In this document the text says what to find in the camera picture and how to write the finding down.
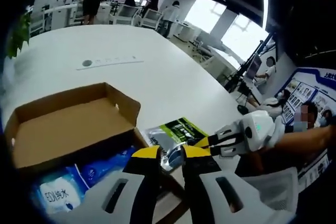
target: floor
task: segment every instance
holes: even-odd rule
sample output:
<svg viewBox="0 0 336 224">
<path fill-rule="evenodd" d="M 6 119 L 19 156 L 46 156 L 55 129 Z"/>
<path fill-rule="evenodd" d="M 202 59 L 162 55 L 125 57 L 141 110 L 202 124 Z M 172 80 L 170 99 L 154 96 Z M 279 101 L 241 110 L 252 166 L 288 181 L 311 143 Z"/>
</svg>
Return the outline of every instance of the floor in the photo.
<svg viewBox="0 0 336 224">
<path fill-rule="evenodd" d="M 169 39 L 171 43 L 179 47 L 182 51 L 184 51 L 187 55 L 189 55 L 193 60 L 195 60 L 197 63 L 201 64 L 204 62 L 204 58 L 201 54 L 197 52 L 197 48 L 188 42 L 183 42 L 180 39 L 173 36 Z M 223 73 L 218 78 L 217 81 L 224 86 L 227 83 L 228 77 Z"/>
<path fill-rule="evenodd" d="M 196 47 L 188 42 L 183 42 L 180 39 L 172 36 L 169 41 L 173 43 L 175 46 L 179 47 L 182 51 L 184 51 L 187 55 L 193 58 L 197 63 L 201 63 L 202 55 L 197 52 Z"/>
</svg>

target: plastic package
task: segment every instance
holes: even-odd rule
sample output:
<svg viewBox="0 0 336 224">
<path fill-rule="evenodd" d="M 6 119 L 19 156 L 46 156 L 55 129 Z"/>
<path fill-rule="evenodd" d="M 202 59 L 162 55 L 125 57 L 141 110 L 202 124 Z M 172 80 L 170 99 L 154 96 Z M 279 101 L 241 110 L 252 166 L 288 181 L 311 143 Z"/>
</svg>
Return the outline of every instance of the plastic package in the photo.
<svg viewBox="0 0 336 224">
<path fill-rule="evenodd" d="M 48 215 L 60 211 L 68 212 L 78 207 L 89 189 L 75 166 L 41 178 L 33 188 L 35 201 L 39 202 Z"/>
<path fill-rule="evenodd" d="M 95 161 L 91 164 L 85 165 L 80 169 L 80 175 L 83 177 L 85 183 L 91 188 L 101 181 L 106 174 L 115 170 L 124 169 L 128 160 L 135 151 L 136 149 L 132 146 L 108 160 Z"/>
</svg>

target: white table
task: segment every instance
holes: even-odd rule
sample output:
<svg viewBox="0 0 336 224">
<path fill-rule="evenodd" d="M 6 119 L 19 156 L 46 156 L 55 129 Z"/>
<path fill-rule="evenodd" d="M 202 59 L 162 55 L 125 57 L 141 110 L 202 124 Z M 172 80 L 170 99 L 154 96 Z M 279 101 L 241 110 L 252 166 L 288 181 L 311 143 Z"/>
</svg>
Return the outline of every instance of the white table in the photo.
<svg viewBox="0 0 336 224">
<path fill-rule="evenodd" d="M 69 23 L 73 21 L 76 15 L 78 5 L 80 5 L 80 3 L 62 5 L 45 10 L 45 14 L 53 14 L 51 19 L 51 29 L 56 30 L 69 26 Z M 96 20 L 101 24 L 106 24 L 108 22 L 110 11 L 111 5 L 109 3 L 100 3 Z"/>
<path fill-rule="evenodd" d="M 84 60 L 109 55 L 141 63 L 76 70 Z M 46 95 L 107 82 L 141 103 L 145 130 L 185 116 L 213 134 L 241 117 L 236 101 L 191 57 L 155 31 L 122 25 L 68 27 L 33 37 L 16 59 L 16 80 L 1 100 L 5 124 L 13 110 Z M 220 162 L 234 170 L 238 158 Z M 181 184 L 181 169 L 173 175 Z M 184 219 L 191 223 L 190 212 Z"/>
<path fill-rule="evenodd" d="M 260 93 L 260 91 L 257 89 L 257 87 L 253 84 L 252 80 L 249 80 L 247 78 L 244 78 L 244 81 L 246 83 L 246 86 L 251 89 L 251 92 L 254 96 L 254 98 L 257 100 L 259 104 L 263 102 L 263 95 Z"/>
<path fill-rule="evenodd" d="M 240 68 L 239 62 L 226 52 L 220 51 L 214 47 L 209 47 L 211 53 L 218 58 L 224 65 L 226 65 L 232 72 L 235 72 Z"/>
</svg>

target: white chair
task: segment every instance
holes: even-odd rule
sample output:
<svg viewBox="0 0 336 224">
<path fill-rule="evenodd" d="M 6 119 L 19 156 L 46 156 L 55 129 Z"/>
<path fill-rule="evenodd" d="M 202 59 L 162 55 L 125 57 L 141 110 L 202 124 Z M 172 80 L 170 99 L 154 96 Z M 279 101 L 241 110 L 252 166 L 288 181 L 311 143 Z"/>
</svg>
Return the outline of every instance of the white chair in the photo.
<svg viewBox="0 0 336 224">
<path fill-rule="evenodd" d="M 30 36 L 38 35 L 41 32 L 43 33 L 45 29 L 45 20 L 44 20 L 44 12 L 36 12 L 30 15 L 30 27 L 29 33 Z"/>
<path fill-rule="evenodd" d="M 138 13 L 138 11 L 138 7 L 120 5 L 117 14 L 115 16 L 110 15 L 110 24 L 134 26 L 134 17 Z"/>
<path fill-rule="evenodd" d="M 140 22 L 140 26 L 157 30 L 161 18 L 162 13 L 148 9 Z"/>
<path fill-rule="evenodd" d="M 83 21 L 84 21 L 83 5 L 78 4 L 75 13 L 73 14 L 73 17 L 72 14 L 70 14 L 69 25 L 70 26 L 81 25 Z"/>
</svg>

